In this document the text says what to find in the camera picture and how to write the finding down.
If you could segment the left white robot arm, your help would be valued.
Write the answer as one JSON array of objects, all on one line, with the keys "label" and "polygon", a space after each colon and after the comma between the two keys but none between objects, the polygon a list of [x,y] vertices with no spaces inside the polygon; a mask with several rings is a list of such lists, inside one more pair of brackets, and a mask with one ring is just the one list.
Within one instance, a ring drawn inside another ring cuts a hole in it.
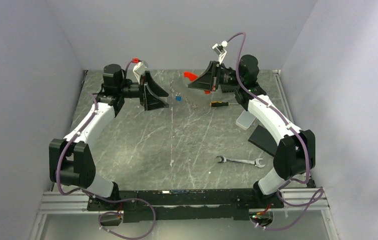
[{"label": "left white robot arm", "polygon": [[101,199],[108,210],[119,206],[119,186],[97,173],[91,147],[104,128],[118,115],[126,99],[138,99],[145,111],[168,108],[168,93],[152,78],[145,61],[134,58],[133,74],[128,68],[109,64],[103,70],[103,83],[97,94],[91,94],[92,106],[83,120],[65,137],[49,144],[49,173],[60,194],[82,191]]}]

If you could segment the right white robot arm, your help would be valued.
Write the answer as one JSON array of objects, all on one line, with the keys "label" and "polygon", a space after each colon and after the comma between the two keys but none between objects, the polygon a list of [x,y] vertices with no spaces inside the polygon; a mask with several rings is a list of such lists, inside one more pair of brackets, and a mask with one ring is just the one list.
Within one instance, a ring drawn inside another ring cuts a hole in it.
[{"label": "right white robot arm", "polygon": [[234,88],[235,99],[247,112],[258,119],[273,138],[277,149],[272,169],[254,185],[253,203],[263,208],[277,192],[296,175],[306,174],[315,166],[315,135],[294,125],[272,103],[257,82],[259,74],[256,57],[243,55],[237,69],[211,61],[201,75],[184,72],[188,88],[203,90],[206,94],[218,87]]}]

